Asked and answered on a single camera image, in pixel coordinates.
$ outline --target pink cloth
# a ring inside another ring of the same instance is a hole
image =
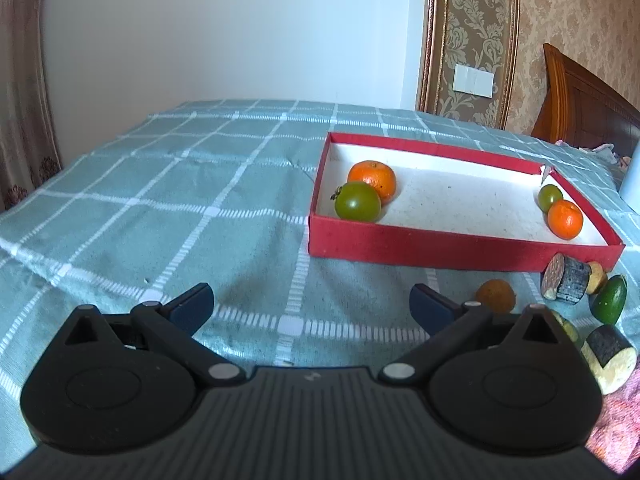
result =
[[[587,448],[618,474],[640,460],[640,361],[625,385],[604,397]]]

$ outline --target blue plaid bed sheet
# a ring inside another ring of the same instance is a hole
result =
[[[83,155],[0,216],[0,470],[33,447],[18,400],[56,330],[81,303],[128,312],[198,282],[216,297],[196,334],[255,364],[369,365],[374,373],[428,335],[408,294],[427,283],[468,300],[501,277],[517,310],[543,302],[535,273],[459,272],[309,258],[306,218],[328,131],[440,142],[551,163],[626,244],[615,272],[629,291],[619,322],[640,342],[640,217],[621,175],[573,148],[408,110],[302,101],[186,103]],[[545,301],[583,335],[586,300]]]

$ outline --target wooden headboard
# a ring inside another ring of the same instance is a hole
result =
[[[617,154],[631,155],[640,139],[640,111],[553,45],[543,47],[549,90],[531,135],[576,148],[612,142]]]

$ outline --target orange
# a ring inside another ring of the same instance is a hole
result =
[[[361,180],[373,187],[383,204],[389,202],[396,193],[394,170],[376,160],[363,160],[354,164],[349,171],[347,182],[352,180]]]
[[[516,293],[504,280],[489,280],[483,283],[476,290],[475,299],[496,314],[508,314],[516,306]]]
[[[549,224],[551,232],[557,237],[571,240],[580,234],[584,217],[580,208],[573,202],[558,200],[549,208],[546,222]]]

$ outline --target patterned wallpaper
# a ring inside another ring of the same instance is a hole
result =
[[[509,41],[510,5],[510,0],[449,0],[438,115],[498,126],[499,87]],[[456,63],[493,72],[495,97],[454,92]]]
[[[506,129],[530,134],[546,95],[543,43],[576,60],[640,109],[640,0],[520,0]]]

